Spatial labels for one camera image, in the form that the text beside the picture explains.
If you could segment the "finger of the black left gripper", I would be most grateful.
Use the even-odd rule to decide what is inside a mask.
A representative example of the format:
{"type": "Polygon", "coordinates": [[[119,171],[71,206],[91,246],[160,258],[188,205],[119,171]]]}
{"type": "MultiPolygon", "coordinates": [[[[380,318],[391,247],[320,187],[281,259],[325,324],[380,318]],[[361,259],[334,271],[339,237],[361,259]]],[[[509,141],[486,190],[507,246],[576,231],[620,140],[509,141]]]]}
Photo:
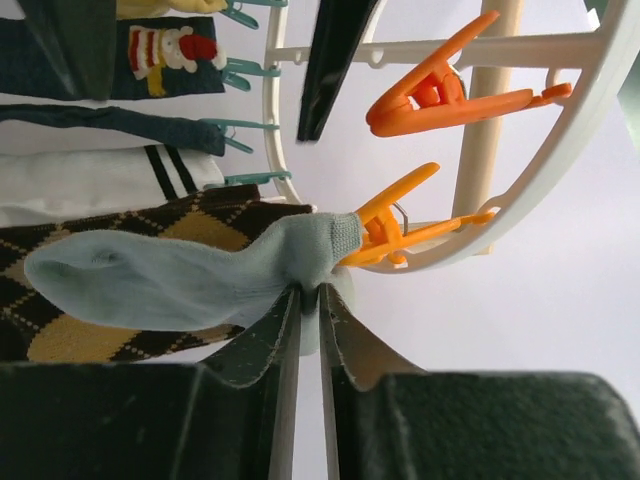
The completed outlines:
{"type": "Polygon", "coordinates": [[[322,0],[308,57],[297,140],[320,139],[376,0],[322,0]]]}
{"type": "Polygon", "coordinates": [[[110,98],[116,57],[111,0],[22,0],[25,23],[65,89],[75,99],[110,98]]]}

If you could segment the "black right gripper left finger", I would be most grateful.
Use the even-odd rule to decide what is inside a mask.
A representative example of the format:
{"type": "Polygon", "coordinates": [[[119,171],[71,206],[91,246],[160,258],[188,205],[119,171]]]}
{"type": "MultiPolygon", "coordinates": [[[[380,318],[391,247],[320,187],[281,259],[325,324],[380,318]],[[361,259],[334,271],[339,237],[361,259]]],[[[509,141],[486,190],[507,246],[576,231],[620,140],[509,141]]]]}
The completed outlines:
{"type": "Polygon", "coordinates": [[[197,363],[1,367],[5,479],[288,479],[300,294],[197,363]]]}

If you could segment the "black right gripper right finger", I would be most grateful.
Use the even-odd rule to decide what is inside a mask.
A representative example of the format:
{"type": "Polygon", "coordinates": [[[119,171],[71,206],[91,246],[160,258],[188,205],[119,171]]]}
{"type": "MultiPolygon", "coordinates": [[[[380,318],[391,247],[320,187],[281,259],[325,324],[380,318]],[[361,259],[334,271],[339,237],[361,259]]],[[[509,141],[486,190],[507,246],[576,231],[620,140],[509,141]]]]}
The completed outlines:
{"type": "Polygon", "coordinates": [[[319,292],[332,479],[635,479],[639,429],[582,372],[429,372],[319,292]]]}

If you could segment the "dark orange clothes peg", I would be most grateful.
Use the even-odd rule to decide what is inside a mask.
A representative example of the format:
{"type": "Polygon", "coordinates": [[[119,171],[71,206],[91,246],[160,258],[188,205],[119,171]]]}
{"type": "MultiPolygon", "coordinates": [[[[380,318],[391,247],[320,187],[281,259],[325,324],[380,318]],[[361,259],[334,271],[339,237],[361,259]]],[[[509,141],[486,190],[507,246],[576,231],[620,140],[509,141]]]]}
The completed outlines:
{"type": "Polygon", "coordinates": [[[521,89],[471,100],[466,97],[448,60],[498,17],[496,10],[480,15],[387,90],[366,114],[371,132],[378,137],[393,137],[466,125],[569,97],[569,83],[553,85],[539,95],[521,89]]]}

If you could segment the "grey sock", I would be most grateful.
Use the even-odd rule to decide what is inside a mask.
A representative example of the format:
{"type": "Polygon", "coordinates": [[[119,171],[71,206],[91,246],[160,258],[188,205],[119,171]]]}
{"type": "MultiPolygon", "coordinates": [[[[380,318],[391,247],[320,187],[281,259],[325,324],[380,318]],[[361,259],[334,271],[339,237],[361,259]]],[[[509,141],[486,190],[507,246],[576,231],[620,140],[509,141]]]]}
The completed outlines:
{"type": "Polygon", "coordinates": [[[74,233],[29,254],[32,287],[70,316],[101,327],[195,332],[250,327],[288,286],[353,291],[340,261],[362,245],[355,213],[286,216],[229,252],[114,230],[74,233]]]}

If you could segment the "white round clip hanger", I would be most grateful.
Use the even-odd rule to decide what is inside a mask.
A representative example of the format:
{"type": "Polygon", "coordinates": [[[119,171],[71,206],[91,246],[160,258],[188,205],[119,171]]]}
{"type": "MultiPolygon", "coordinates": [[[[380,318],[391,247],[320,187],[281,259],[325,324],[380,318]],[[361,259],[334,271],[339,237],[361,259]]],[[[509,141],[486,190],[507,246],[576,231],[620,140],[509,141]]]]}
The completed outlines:
{"type": "MultiPolygon", "coordinates": [[[[444,32],[456,7],[452,1],[377,2],[350,66],[406,65],[410,72],[456,34],[444,32]]],[[[312,42],[297,47],[285,42],[288,10],[286,1],[275,2],[269,10],[264,63],[272,69],[285,63],[308,65],[312,42]]],[[[519,31],[508,37],[483,32],[448,60],[469,100],[479,98],[470,94],[474,67],[511,68],[507,92],[531,89],[539,95],[553,85],[569,83],[572,94],[498,116],[502,130],[493,181],[489,198],[476,212],[494,211],[488,223],[465,225],[409,247],[403,251],[407,262],[400,266],[383,260],[349,268],[403,275],[488,253],[549,194],[598,128],[638,54],[639,5],[610,1],[600,24],[586,31],[532,35],[519,31]]]]}

